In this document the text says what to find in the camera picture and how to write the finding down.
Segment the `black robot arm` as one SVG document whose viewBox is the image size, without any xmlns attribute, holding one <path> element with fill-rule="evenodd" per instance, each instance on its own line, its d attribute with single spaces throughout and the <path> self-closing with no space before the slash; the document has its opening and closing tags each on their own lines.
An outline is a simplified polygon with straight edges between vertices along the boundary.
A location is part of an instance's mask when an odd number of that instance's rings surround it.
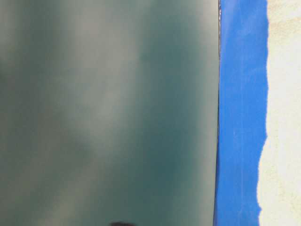
<svg viewBox="0 0 301 226">
<path fill-rule="evenodd" d="M 119 221 L 119 222 L 112 222 L 112 223 L 109 224 L 109 226 L 134 226 L 134 224 Z"/>
</svg>

